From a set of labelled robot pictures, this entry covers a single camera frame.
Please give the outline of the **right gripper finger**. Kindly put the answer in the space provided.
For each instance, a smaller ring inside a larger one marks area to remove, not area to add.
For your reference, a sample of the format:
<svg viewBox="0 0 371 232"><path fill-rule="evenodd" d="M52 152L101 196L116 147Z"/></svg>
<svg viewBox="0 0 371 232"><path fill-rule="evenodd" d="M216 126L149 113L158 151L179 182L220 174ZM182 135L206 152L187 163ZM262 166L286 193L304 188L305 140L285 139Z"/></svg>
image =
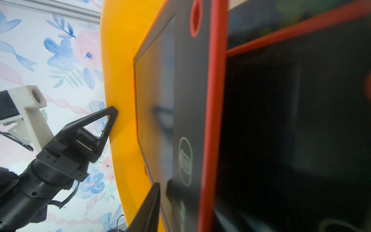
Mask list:
<svg viewBox="0 0 371 232"><path fill-rule="evenodd" d="M127 232L157 232L160 213L160 184L154 183Z"/></svg>

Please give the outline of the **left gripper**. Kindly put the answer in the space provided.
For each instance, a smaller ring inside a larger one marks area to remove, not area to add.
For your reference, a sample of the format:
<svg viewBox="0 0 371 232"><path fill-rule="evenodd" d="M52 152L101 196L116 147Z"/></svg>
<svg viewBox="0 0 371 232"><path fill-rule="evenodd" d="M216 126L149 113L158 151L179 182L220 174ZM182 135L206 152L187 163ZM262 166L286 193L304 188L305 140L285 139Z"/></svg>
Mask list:
<svg viewBox="0 0 371 232"><path fill-rule="evenodd" d="M67 124L50 140L31 163L35 175L49 183L66 183L70 179L83 182L88 166L101 156L118 111L110 106ZM96 136L85 129L104 117L107 122Z"/></svg>

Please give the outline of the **red writing tablet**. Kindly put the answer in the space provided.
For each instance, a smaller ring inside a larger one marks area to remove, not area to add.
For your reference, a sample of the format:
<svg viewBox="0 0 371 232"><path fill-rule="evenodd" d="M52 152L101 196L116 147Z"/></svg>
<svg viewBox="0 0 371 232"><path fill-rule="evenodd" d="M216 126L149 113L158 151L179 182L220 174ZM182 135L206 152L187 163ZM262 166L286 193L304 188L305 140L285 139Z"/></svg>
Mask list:
<svg viewBox="0 0 371 232"><path fill-rule="evenodd" d="M167 232L221 232L214 208L228 1L165 1L134 61L136 132Z"/></svg>
<svg viewBox="0 0 371 232"><path fill-rule="evenodd" d="M371 229L371 3L228 49L222 232Z"/></svg>

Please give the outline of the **yellow plastic storage box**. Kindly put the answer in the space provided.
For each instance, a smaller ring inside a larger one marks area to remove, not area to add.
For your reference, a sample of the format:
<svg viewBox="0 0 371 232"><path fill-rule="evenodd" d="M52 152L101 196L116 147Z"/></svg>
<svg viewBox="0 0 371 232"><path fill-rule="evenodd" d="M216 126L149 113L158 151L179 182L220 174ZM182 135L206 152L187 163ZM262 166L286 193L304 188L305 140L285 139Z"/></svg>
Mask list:
<svg viewBox="0 0 371 232"><path fill-rule="evenodd" d="M166 1L105 1L100 38L107 106L118 110L110 134L117 189L131 225L151 183L137 142L134 58Z"/></svg>

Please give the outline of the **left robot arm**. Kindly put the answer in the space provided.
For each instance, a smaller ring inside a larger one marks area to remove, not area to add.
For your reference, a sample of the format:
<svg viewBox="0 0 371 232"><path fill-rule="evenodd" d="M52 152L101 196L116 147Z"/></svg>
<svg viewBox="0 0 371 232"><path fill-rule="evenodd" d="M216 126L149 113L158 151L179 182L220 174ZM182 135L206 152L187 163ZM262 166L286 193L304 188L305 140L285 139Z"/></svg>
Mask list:
<svg viewBox="0 0 371 232"><path fill-rule="evenodd" d="M1 173L1 231L15 232L46 219L49 205L62 208L54 197L83 182L88 166L102 155L118 111L108 107L67 124L39 152L21 175Z"/></svg>

